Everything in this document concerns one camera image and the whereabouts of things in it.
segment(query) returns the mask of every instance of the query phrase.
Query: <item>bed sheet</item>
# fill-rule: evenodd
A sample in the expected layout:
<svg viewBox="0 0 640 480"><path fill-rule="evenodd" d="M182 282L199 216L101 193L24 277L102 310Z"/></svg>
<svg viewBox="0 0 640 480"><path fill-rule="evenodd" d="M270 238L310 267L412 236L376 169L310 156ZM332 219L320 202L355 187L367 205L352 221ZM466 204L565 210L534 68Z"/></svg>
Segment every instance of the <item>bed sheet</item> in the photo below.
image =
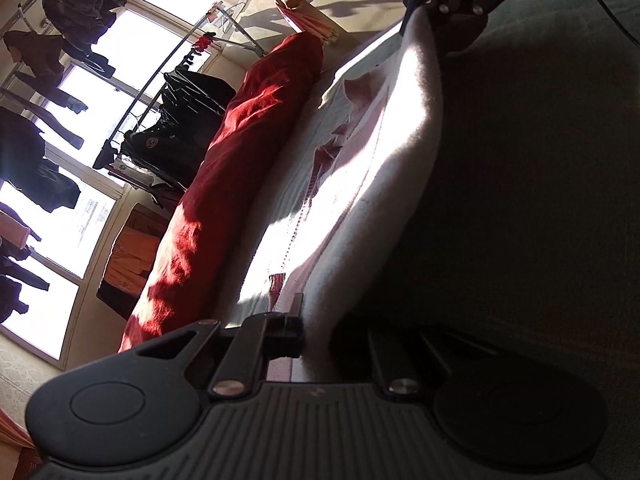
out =
<svg viewBox="0 0 640 480"><path fill-rule="evenodd" d="M344 81L370 72L398 51L399 24L380 35L340 68L323 74L306 102L292 137L252 206L225 275L212 316L230 326L270 307L270 276L283 272L289 243L299 227L314 154L350 117Z"/></svg>

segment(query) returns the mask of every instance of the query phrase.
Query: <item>bed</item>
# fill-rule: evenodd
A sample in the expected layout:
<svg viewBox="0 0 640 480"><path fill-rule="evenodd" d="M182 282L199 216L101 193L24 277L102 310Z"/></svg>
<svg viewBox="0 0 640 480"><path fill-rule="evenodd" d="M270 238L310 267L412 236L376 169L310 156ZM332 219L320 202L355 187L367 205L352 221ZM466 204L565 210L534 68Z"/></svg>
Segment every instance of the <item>bed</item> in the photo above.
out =
<svg viewBox="0 0 640 480"><path fill-rule="evenodd" d="M313 89L321 57L309 64L315 59L310 52L318 47L310 35L291 36L249 70L162 240L127 323L122 350L203 317L239 324L257 312L289 312L294 297L309 305L344 304L332 308L332 317L354 305L366 278L357 279L360 292L349 287L350 294L343 294L345 284L353 282L348 272L338 280L312 274L327 265L329 254L356 262L365 257L370 265L365 274L372 277L417 205L435 159L441 118L437 60L426 20L426 12L416 14L419 25L404 42L423 48L405 48L404 63L398 25L340 68L325 72ZM286 73L284 83L265 84L264 67L276 66L278 56L291 65L276 70ZM428 77L416 78L422 64L428 64ZM423 79L435 82L433 102L424 99ZM259 88L246 88L253 81ZM264 106L260 98L258 112L251 104L248 111L241 110L251 101L247 95L263 96L274 86L282 94L274 97L273 105ZM394 92L395 86L401 91ZM396 102L390 106L392 97ZM415 117L402 109L411 100ZM436 110L431 115L430 107ZM297 118L288 133L287 114ZM427 123L432 127L426 136L419 135ZM248 124L256 134L243 131ZM244 151L228 156L235 148L225 146L226 136L248 139L242 142ZM272 168L269 161L283 144ZM402 193L390 193L390 186L399 186ZM363 240L345 234L362 221L368 225L367 236L376 241L365 243L372 250L368 257L362 254ZM351 252L340 255L332 249L335 244ZM320 293L309 291L307 282L316 284ZM308 312L322 319L309 328L328 327L330 316L312 307ZM309 330L308 337L313 337Z"/></svg>
<svg viewBox="0 0 640 480"><path fill-rule="evenodd" d="M640 35L638 0L605 1ZM373 196L351 190L323 231L339 127L357 114L345 81L391 70L396 32L309 85L199 314L302 312L311 344L276 370L294 380L331 376L324 350L350 308L455 326L594 384L610 417L596 466L637 478L637 49L595 0L508 0L442 63L442 139L420 127L414 143L386 146L412 171L378 180L388 187L374 178Z"/></svg>

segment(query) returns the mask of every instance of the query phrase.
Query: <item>clothes drying rack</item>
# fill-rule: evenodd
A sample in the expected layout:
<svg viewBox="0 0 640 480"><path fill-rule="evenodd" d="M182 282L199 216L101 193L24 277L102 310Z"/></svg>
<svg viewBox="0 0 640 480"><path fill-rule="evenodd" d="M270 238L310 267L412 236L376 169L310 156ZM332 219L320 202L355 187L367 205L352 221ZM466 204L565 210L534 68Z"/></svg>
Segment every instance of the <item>clothes drying rack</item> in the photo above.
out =
<svg viewBox="0 0 640 480"><path fill-rule="evenodd" d="M26 26L27 26L27 28L29 30L31 30L32 32L35 32L34 27L31 25L31 23L28 21L27 17L25 16L25 12L27 10L29 10L34 4L36 4L37 1L39 1L39 0L26 0L24 3L18 4L18 8L14 12L12 17L0 28L0 40L2 39L4 34L7 31L11 30L13 28L13 26L19 21L23 21L26 24ZM118 123L117 123L116 127L113 129L111 135L105 140L105 142L104 142L104 144L102 146L102 149L100 150L100 153L98 154L98 157L96 158L96 160L94 162L93 167L94 167L95 170L101 170L101 169L104 168L104 169L106 169L108 171L108 173L111 176L119 178L120 180L123 180L124 182L127 182L128 184L130 184L130 185L132 185L132 186L134 186L136 188L143 189L143 190L151 193L152 195L154 195L154 190L151 189L151 186L148 186L144 182L141 182L140 180L138 180L138 179L136 179L136 178L134 178L134 177L132 177L132 176L130 176L128 174L125 174L122 171L120 171L119 169L115 168L114 165L113 165L114 164L113 158L111 159L112 162L110 162L108 164L101 163L101 160L105 160L106 158L108 158L108 155L110 153L113 153L113 149L114 148L113 148L112 144L114 143L114 139L119 133L122 133L120 131L120 129L121 129L122 125L125 123L125 121L127 120L127 118L132 114L133 108L137 103L139 103L139 102L146 103L146 109L144 110L142 115L140 115L140 118L137 119L136 126L134 127L134 131L137 131L137 129L139 129L139 127L142 125L142 121L146 118L146 116L149 114L149 112L151 110L154 110L154 109L158 108L156 103L158 102L158 99L160 98L162 90L166 87L166 83L162 85L162 88L156 93L156 95L151 99L150 102L148 101L148 99L143 101L143 97L145 95L146 89L148 88L149 85L151 85L151 83L156 78L156 76L158 76L158 74L161 73L161 71L164 68L164 66L175 55L175 53L178 51L178 49L180 49L180 47L183 46L183 44L194 33L196 33L196 31L199 30L199 28L207 20L209 20L212 15L215 15L216 13L220 13L220 15L222 15L222 17L223 17L223 27L222 27L222 29L225 28L225 25L224 25L225 23L227 23L227 24L230 23L232 25L232 27L235 28L235 30L237 30L242 35L244 35L244 37L247 38L248 43L238 43L236 41L228 40L227 38L220 38L218 36L215 36L213 38L213 41L219 42L219 43L232 44L234 46L238 46L240 48L244 48L244 49L250 50L252 52L255 52L256 55L258 55L259 57L265 56L266 52L264 51L264 49L257 43L257 41L254 40L254 38L252 38L247 33L246 30L244 30L244 28L234 19L234 17L229 12L227 12L226 9L224 9L222 7L222 2L215 3L211 7L211 9L202 18L200 18L198 20L198 22L191 28L191 30L189 30L180 39L180 41L177 43L175 48L168 54L168 56L165 58L165 60L160 64L160 66L149 77L148 81L140 89L138 94L134 96L133 101L131 102L131 104L129 105L129 107L127 108L127 110L123 114L123 116L118 121ZM45 20L42 25L44 26L44 30L40 34L49 34L55 29L53 24L48 22L48 20ZM187 59L188 58L193 59L193 55L194 54L195 54L195 50L191 49L191 51L187 54L187 56L184 57L184 59L182 60L182 62L180 63L179 66L185 66L185 64L187 63ZM7 88L12 83L12 81L14 80L15 74L18 73L20 71L20 69L23 68L23 67L24 67L24 62L21 61L21 62L16 63L14 65L14 67L12 67L11 71L6 76L6 78L4 79L2 84L0 85L0 88ZM104 79L104 77L101 76L100 74L96 74L96 75L98 77Z"/></svg>
<svg viewBox="0 0 640 480"><path fill-rule="evenodd" d="M115 137L118 134L123 133L120 131L122 125L131 114L134 106L137 104L137 102L140 101L141 97L145 94L145 91L148 88L148 86L152 83L152 81L156 78L156 76L162 71L164 66L175 55L175 53L178 52L178 49L180 49L180 47L191 37L191 35L194 34L194 32L196 32L200 28L200 26L204 22L209 20L212 14L215 14L216 12L219 12L226 22L231 23L238 32L244 35L244 37L246 37L249 40L249 43L248 44L237 43L235 41L231 41L225 38L219 38L217 36L213 38L213 41L222 41L223 43L239 46L241 48L255 52L259 57L265 56L266 52L264 51L264 49L254 40L254 38L252 38L247 33L246 30L244 30L244 28L242 28L242 26L233 18L231 14L229 14L225 9L222 8L222 3L219 2L214 4L213 7L211 7L211 9L193 26L193 28L182 37L182 39L178 42L175 48L169 53L169 55L165 58L165 60L160 64L160 66L155 70L155 72L153 72L153 74L149 77L148 81L140 89L138 94L135 96L135 98L133 99L133 101L131 102L131 104L123 114L118 124L116 124L116 127L113 129L111 135L104 141L102 149L100 150L98 157L96 157L95 159L94 166L93 166L94 170L101 170L104 168L109 172L110 175L115 176L123 180L124 182L131 184L136 188L143 189L146 192L150 193L151 195L155 195L154 190L152 189L151 186L143 182L140 182L139 180L129 176L128 174L123 173L118 168L114 167L114 162L113 162L114 147L112 143L114 142ZM187 60L189 58L193 58L194 54L195 54L195 50L192 48L191 51L184 57L184 59L178 66L185 66L187 64ZM142 115L140 115L140 118L138 118L136 122L134 131L137 131L137 129L139 129L139 127L142 125L142 122L145 120L146 116L149 114L149 112L157 108L156 103L158 102L158 99L160 98L162 90L164 90L165 87L166 87L166 83L162 85L162 87L158 90L156 95L151 99L151 102L146 106L145 111L142 113Z"/></svg>

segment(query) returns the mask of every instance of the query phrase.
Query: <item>floor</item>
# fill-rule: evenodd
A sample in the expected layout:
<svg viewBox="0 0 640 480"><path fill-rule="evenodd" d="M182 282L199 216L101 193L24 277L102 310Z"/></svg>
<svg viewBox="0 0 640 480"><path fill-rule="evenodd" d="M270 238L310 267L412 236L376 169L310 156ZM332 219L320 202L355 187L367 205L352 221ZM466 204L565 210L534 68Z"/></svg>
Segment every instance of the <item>floor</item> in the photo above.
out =
<svg viewBox="0 0 640 480"><path fill-rule="evenodd" d="M307 1L347 31L352 44L368 40L400 20L404 14L402 0ZM293 32L272 0L251 0L240 23L267 50ZM231 39L239 43L246 41L239 33L235 33ZM255 54L232 46L225 49L225 57L244 68L255 62Z"/></svg>

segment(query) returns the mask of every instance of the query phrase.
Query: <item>window frame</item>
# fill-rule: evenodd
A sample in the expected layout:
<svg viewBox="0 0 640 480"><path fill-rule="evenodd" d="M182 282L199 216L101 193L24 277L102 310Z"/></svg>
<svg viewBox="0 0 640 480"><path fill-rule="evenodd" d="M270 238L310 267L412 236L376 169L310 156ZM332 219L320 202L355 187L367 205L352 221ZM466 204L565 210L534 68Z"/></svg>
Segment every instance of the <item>window frame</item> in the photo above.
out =
<svg viewBox="0 0 640 480"><path fill-rule="evenodd" d="M230 5L237 4L237 6L234 7L232 17L235 20L238 20L240 14L242 14L242 12L246 9L250 0L240 0L239 2L230 1L230 0L221 0L221 1L226 2ZM124 12L124 10L130 10L132 12L135 12L140 16L148 20L151 20L156 25L159 25L160 27L164 27L167 30L177 34L180 37L183 37L193 28L193 25L186 22L185 20L182 20L177 16L166 12L165 10L162 10L159 7L154 6L153 4L146 2L145 0L129 0L126 6L122 9L119 9L117 13L120 14L121 12ZM229 30L221 34L220 37L228 39L233 32L234 32L234 28L230 27ZM188 41L190 41L191 43L194 43L202 34L203 34L203 30L198 29L196 32L191 34L190 37L188 37ZM206 70L208 66L210 66L213 62L215 62L219 54L222 52L224 46L225 46L224 43L220 43L216 41L214 41L211 44L211 46L209 47L209 50L212 56L210 56L210 58L204 64L203 70ZM76 68L77 70L86 70L86 68L81 63L71 59L69 56L66 56L66 55L63 56L63 58L61 59L61 62L66 66L67 75L70 72L70 70L73 68ZM117 78L106 79L95 74L94 72L91 72L91 74L98 78L103 79L107 83L111 84L113 87L128 94L133 98L135 98L138 95L138 90L125 84L124 82L118 80ZM149 105L151 103L151 100L152 100L151 97L147 96L146 94L141 96L139 99L139 101L145 105ZM34 97L32 97L31 101L41 106L44 106L48 103L47 99L40 97L37 94L34 94ZM34 115L28 111L23 112L23 115L29 118L31 121L36 120L36 117L34 117ZM69 319L67 322L66 331L65 331L65 335L62 343L62 348L60 350L60 357L58 359L53 358L47 353L41 351L39 348L36 348L33 344L22 339L20 336L18 336L8 328L4 327L4 325L0 324L0 333L2 333L4 336L9 338L11 341L15 342L22 348L25 348L29 352L40 357L41 359L43 359L47 363L50 363L56 368L59 368L60 370L65 370L67 366L68 358L69 358L71 341L74 336L76 323L78 322L80 310L82 308L83 303L85 302L85 299L87 298L87 295L95 293L94 291L90 290L90 283L94 279L94 275L97 270L98 260L102 256L103 251L105 250L105 246L110 235L113 233L114 229L116 228L116 220L121 215L124 208L132 205L134 202L137 203L137 200L135 200L134 197L132 196L132 193L135 191L135 188L133 186L127 183L123 183L123 185L121 186L120 184L114 182L113 180L109 179L108 177L99 173L93 168L90 168L78 162L70 155L67 155L66 153L62 152L62 150L56 148L55 146L49 143L46 143L45 155L53 163L59 165L60 168L63 168L64 170L68 171L69 173L71 173L72 175L74 175L75 177L83 181L88 186L93 187L94 189L98 190L99 192L103 193L104 195L114 200L113 207L111 208L111 211L106 219L102 232L100 233L100 236L96 242L96 245L94 247L92 255L87 264L87 269L86 269L86 272L84 273L83 278L80 278L76 274L70 272L69 270L60 266L56 262L50 260L46 256L43 256L42 254L37 253L37 251L33 251L33 254L31 255L32 258L34 258L36 261L41 263L43 266L47 267L47 269L52 270L53 272L60 275L62 278L78 286L78 292L76 293L76 297L71 307ZM4 182L0 180L0 187L2 185L4 185Z"/></svg>

